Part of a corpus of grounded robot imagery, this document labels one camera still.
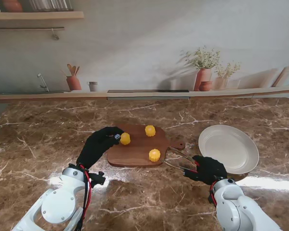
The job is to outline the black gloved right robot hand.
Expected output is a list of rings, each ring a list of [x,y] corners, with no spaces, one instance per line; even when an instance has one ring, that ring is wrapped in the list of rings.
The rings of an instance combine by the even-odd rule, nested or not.
[[[185,169],[184,176],[194,181],[200,181],[207,185],[212,185],[218,180],[227,178],[227,172],[222,163],[211,158],[195,155],[192,157],[196,163],[196,171]]]

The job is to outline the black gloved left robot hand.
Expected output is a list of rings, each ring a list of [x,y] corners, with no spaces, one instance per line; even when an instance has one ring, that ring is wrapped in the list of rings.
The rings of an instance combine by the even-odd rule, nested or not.
[[[118,127],[105,127],[95,131],[87,138],[76,164],[90,169],[108,149],[119,144],[120,138],[116,137],[123,133]]]

